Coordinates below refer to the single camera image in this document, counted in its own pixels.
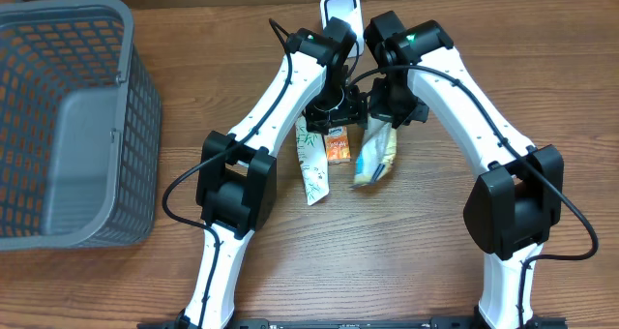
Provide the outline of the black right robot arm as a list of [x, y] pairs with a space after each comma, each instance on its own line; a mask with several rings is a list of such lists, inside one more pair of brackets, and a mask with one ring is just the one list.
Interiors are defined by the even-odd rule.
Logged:
[[494, 107], [434, 20], [407, 29], [393, 12], [371, 19], [364, 40], [384, 77], [370, 114], [394, 128], [435, 114], [462, 151], [475, 184], [463, 218], [484, 252], [484, 290], [473, 327], [540, 328], [531, 290], [535, 257], [561, 216], [558, 150], [538, 148]]

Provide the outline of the small orange white box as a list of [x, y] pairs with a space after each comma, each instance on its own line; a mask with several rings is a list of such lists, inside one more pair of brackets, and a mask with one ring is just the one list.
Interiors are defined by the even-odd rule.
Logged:
[[348, 163], [351, 160], [348, 133], [345, 126], [331, 128], [323, 136], [323, 139], [329, 164]]

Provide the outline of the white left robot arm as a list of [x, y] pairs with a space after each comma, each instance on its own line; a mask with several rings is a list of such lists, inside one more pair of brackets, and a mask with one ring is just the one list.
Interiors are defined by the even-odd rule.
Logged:
[[204, 250], [178, 328], [223, 328], [230, 321], [245, 251], [277, 198], [278, 152], [298, 118], [317, 137], [334, 127], [368, 123], [366, 102], [345, 85], [345, 61], [357, 51], [353, 30], [275, 32], [284, 48], [280, 71], [239, 124], [227, 134], [207, 135], [192, 170]]

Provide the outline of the white bamboo print tube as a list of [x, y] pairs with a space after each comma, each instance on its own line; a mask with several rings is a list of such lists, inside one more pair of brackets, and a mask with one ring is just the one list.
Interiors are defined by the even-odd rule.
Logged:
[[329, 193], [328, 160], [323, 135], [309, 132], [304, 116], [297, 119], [295, 134], [307, 203], [312, 206]]

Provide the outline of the yellow snack chip bag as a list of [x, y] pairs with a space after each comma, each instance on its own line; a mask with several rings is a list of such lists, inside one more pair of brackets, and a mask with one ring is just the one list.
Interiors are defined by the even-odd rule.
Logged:
[[369, 118], [356, 160], [353, 188], [373, 185], [393, 167], [397, 154], [397, 130], [391, 122]]

